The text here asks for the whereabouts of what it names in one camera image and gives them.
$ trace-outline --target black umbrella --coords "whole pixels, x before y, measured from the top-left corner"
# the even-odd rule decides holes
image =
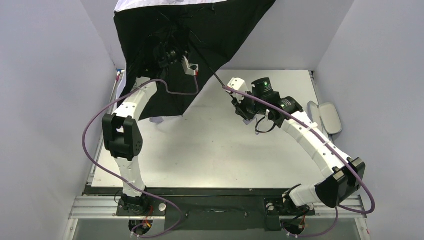
[[[197,81],[201,90],[233,58],[275,1],[227,0],[115,12],[127,66],[122,96],[130,92],[137,77],[162,78],[171,92],[194,93],[193,77],[184,73],[181,64],[173,64],[173,54],[175,58],[188,56],[191,64],[199,65]],[[163,84],[157,83],[157,93],[140,119],[182,115],[195,97],[170,95]]]

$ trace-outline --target white table surface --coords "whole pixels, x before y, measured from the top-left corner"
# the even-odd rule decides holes
[[[250,83],[271,80],[281,97],[291,96],[307,111],[317,101],[308,71],[220,70],[224,83],[241,78]],[[166,117],[160,124],[139,121],[143,149],[142,178],[155,188],[290,188],[323,180],[319,168],[302,147],[279,128],[255,135],[255,121],[245,125],[235,114],[231,98],[211,78],[184,116]],[[259,129],[272,126],[264,122]],[[118,165],[103,147],[101,165],[119,174]],[[122,187],[122,182],[96,169],[92,187]]]

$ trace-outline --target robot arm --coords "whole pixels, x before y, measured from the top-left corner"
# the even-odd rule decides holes
[[[136,80],[135,88],[149,79],[142,77]],[[143,147],[143,138],[137,125],[138,119],[156,93],[156,84],[148,84],[125,101],[111,114],[102,119],[104,147],[115,159],[120,175],[135,187],[145,190],[139,165],[139,154]],[[125,182],[121,198],[125,206],[136,212],[144,212],[147,207],[142,193],[134,190]]]
[[[239,94],[233,93],[233,105],[236,108],[235,113],[242,116],[245,121],[251,121],[255,115],[266,115],[276,126],[283,129],[292,136],[302,148],[314,160],[321,170],[322,182],[311,185],[297,185],[283,194],[285,208],[297,209],[303,205],[313,203],[324,203],[330,208],[334,208],[344,201],[351,194],[356,192],[360,185],[352,173],[340,160],[333,155],[326,147],[329,144],[342,158],[358,173],[362,178],[365,170],[365,163],[356,158],[353,160],[346,153],[334,146],[325,135],[317,128],[317,124],[312,122],[302,107],[291,97],[280,98],[280,94],[272,89],[269,78],[262,78],[252,83],[252,92],[244,80],[233,78],[229,88],[245,92],[249,95],[258,97],[276,107],[283,109],[293,117],[304,122],[308,128],[293,119],[287,119],[279,112],[268,109],[263,104],[252,101]],[[325,141],[323,144],[312,132],[315,130]]]

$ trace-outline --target cable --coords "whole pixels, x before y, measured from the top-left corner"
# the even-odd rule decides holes
[[[121,190],[121,189],[119,189],[119,190],[115,193],[115,196],[113,197],[113,200],[115,200],[115,203],[116,203],[116,204],[119,204],[119,202],[117,202],[117,195],[118,195],[118,193],[119,193],[120,191],[122,191],[122,190]]]
[[[265,119],[265,117],[262,117],[259,121],[257,121],[256,126],[254,127],[255,132],[257,132],[258,134],[267,134],[267,133],[271,132],[272,130],[274,130],[277,126],[274,123],[274,125],[272,125],[271,129],[269,129],[268,131],[259,131],[258,130],[259,123],[262,122],[262,120],[264,120],[264,119]]]
[[[153,213],[153,207],[150,205],[150,210],[148,211],[148,214],[146,215],[145,219],[144,219],[144,223],[151,228],[152,226],[150,225],[150,223],[147,221],[147,218],[150,216],[150,214]]]
[[[330,232],[331,230],[334,229],[334,227],[337,224],[337,221],[339,220],[339,210],[337,209],[337,207],[335,207],[334,209],[335,209],[335,219],[334,219],[334,222],[333,222],[333,224],[327,230],[325,230],[323,232],[313,233],[313,234],[307,234],[307,235],[294,235],[294,234],[288,232],[286,229],[284,229],[284,230],[287,233],[287,236],[292,236],[292,237],[295,237],[295,238],[315,238],[315,237],[319,237],[319,236],[325,235],[325,234],[327,234],[328,232]]]
[[[217,75],[217,73],[212,69],[212,67],[209,65],[208,61],[203,56],[203,54],[200,52],[200,50],[195,46],[195,44],[191,40],[189,41],[189,43],[190,43],[191,47],[197,52],[197,54],[199,55],[199,57],[203,60],[203,62],[206,65],[206,67],[209,68],[209,70],[213,73],[213,75],[218,80],[218,82],[224,87],[225,84],[223,83],[223,81],[221,80],[221,78]]]
[[[289,221],[284,222],[282,225],[291,225],[296,219],[305,216],[306,214],[308,214],[310,212],[310,208],[308,207],[307,210],[305,212],[302,212],[301,214],[297,215],[295,218],[290,219]]]
[[[305,215],[303,215],[302,221],[300,221],[299,225],[302,225],[302,223],[305,223],[305,225],[306,225],[305,219],[306,219],[306,213],[305,213]]]
[[[308,125],[306,125],[304,122],[300,121],[299,119],[297,119],[296,117],[292,116],[291,114],[289,114],[288,112],[282,110],[281,108],[278,108],[272,104],[269,104],[268,102],[261,100],[255,96],[249,95],[245,92],[241,92],[241,91],[237,91],[235,89],[232,89],[230,87],[227,86],[223,86],[222,87],[224,90],[230,91],[232,93],[236,93],[239,95],[242,95],[246,98],[252,99],[260,104],[263,104],[269,108],[272,108],[280,113],[282,113],[283,115],[285,115],[286,117],[293,119],[294,121],[296,121],[298,124],[302,125],[304,128],[309,128]],[[372,212],[374,212],[374,210],[376,209],[376,201],[374,200],[373,195],[371,194],[371,191],[368,189],[368,187],[365,185],[364,181],[362,181],[361,177],[359,177],[359,175],[355,172],[355,170],[343,159],[342,156],[340,156],[339,153],[337,153],[328,143],[326,143],[326,141],[314,130],[311,129],[310,130],[323,144],[325,144],[325,146],[330,150],[330,152],[332,152],[345,166],[347,169],[349,169],[349,171],[352,173],[352,175],[356,178],[356,180],[359,182],[359,184],[361,185],[361,187],[363,187],[363,189],[365,190],[366,194],[369,197],[369,200],[371,201],[371,208],[369,210],[356,210],[356,209],[352,209],[346,206],[341,206],[339,205],[340,208],[344,209],[344,210],[348,210],[354,213],[358,213],[358,214],[370,214]]]
[[[112,176],[114,176],[114,177],[116,177],[116,178],[118,178],[118,179],[120,179],[120,180],[122,180],[124,183],[126,183],[128,186],[130,186],[131,188],[133,188],[134,190],[136,190],[136,191],[138,191],[138,192],[140,192],[140,193],[142,193],[142,194],[145,194],[145,195],[147,195],[147,196],[150,196],[150,197],[152,197],[152,198],[155,198],[155,199],[158,199],[158,200],[160,200],[160,201],[164,201],[164,202],[166,202],[166,203],[168,203],[168,204],[170,204],[171,206],[173,206],[179,213],[180,213],[180,216],[179,216],[179,219],[178,219],[178,221],[176,222],[176,223],[174,223],[174,225],[172,225],[171,227],[169,227],[168,229],[165,229],[163,232],[160,232],[160,233],[157,233],[157,234],[154,234],[154,235],[151,235],[151,236],[148,236],[148,237],[143,237],[143,236],[141,236],[142,238],[154,238],[154,237],[158,237],[158,236],[161,236],[161,235],[163,235],[163,234],[165,234],[165,233],[167,233],[167,232],[169,232],[169,231],[171,231],[172,229],[174,229],[176,226],[178,226],[178,224],[180,224],[180,222],[181,222],[181,220],[183,219],[183,212],[181,211],[181,209],[175,204],[175,203],[173,203],[173,202],[171,202],[171,201],[169,201],[169,200],[167,200],[167,199],[165,199],[165,198],[163,198],[163,197],[160,197],[160,196],[156,196],[156,195],[154,195],[154,194],[151,194],[151,193],[149,193],[149,192],[146,192],[146,191],[143,191],[143,190],[141,190],[141,189],[139,189],[139,188],[137,188],[136,186],[134,186],[132,183],[130,183],[128,180],[126,180],[125,178],[123,178],[122,176],[120,176],[120,175],[118,175],[118,174],[116,174],[116,173],[114,173],[114,172],[112,172],[112,171],[110,171],[110,170],[108,170],[107,168],[105,168],[104,166],[102,166],[101,164],[99,164],[98,162],[96,162],[96,160],[94,160],[94,158],[90,155],[90,153],[89,153],[89,151],[87,150],[87,146],[86,146],[86,135],[87,135],[87,131],[89,130],[89,127],[93,124],[93,122],[96,120],[96,118],[98,117],[98,116],[100,116],[100,114],[102,114],[104,111],[106,111],[109,107],[111,107],[111,106],[113,106],[114,104],[116,104],[117,102],[119,102],[119,101],[121,101],[121,100],[124,100],[124,99],[126,99],[126,98],[128,98],[129,96],[131,96],[131,95],[133,95],[134,93],[136,93],[137,91],[139,91],[140,89],[142,89],[144,86],[146,86],[147,84],[150,84],[150,83],[154,83],[154,82],[160,82],[160,83],[163,83],[164,85],[165,85],[165,89],[166,89],[166,92],[167,93],[169,93],[169,94],[177,94],[177,92],[171,92],[171,91],[169,91],[168,90],[168,84],[167,84],[167,82],[166,81],[164,81],[164,80],[162,80],[162,79],[152,79],[152,80],[149,80],[149,81],[146,81],[145,83],[143,83],[143,84],[141,84],[139,87],[137,87],[137,89],[135,89],[135,90],[133,90],[133,91],[131,91],[130,93],[128,93],[127,95],[125,95],[125,96],[122,96],[122,97],[120,97],[120,98],[118,98],[118,99],[116,99],[116,100],[114,100],[114,101],[112,101],[111,103],[109,103],[107,106],[105,106],[103,109],[101,109],[98,113],[96,113],[95,114],[95,116],[88,122],[88,124],[87,124],[87,126],[85,127],[85,129],[84,129],[84,132],[82,133],[82,149],[84,150],[84,153],[85,153],[85,155],[87,155],[87,157],[88,157],[88,159],[94,164],[94,165],[96,165],[96,167],[98,167],[98,168],[100,168],[101,170],[103,170],[103,171],[105,171],[106,173],[108,173],[108,174],[110,174],[110,175],[112,175]],[[178,94],[180,94],[180,95],[196,95],[196,94],[198,94],[199,93],[199,85],[198,85],[198,81],[197,81],[197,78],[196,78],[196,76],[194,76],[194,82],[195,82],[195,85],[196,85],[196,89],[197,89],[197,91],[196,91],[196,93],[178,93]]]

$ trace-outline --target gray wall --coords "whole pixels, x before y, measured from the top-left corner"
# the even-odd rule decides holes
[[[112,60],[125,68],[113,21],[118,0],[81,0]],[[314,70],[354,0],[277,0],[222,69]]]
[[[2,0],[0,23],[0,239],[58,240],[116,72],[78,0]]]
[[[335,143],[367,164],[373,240],[423,239],[424,2],[356,0],[315,79],[343,124]]]

